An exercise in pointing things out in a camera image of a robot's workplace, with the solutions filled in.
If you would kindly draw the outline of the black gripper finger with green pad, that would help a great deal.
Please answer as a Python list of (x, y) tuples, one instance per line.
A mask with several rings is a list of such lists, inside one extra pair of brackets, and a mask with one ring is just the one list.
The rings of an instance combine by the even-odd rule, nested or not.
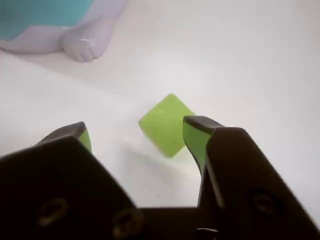
[(0, 159), (3, 240), (143, 240), (143, 214), (91, 152), (84, 122)]
[(208, 117), (183, 118), (183, 140), (208, 174), (235, 240), (317, 240), (320, 232), (251, 136)]

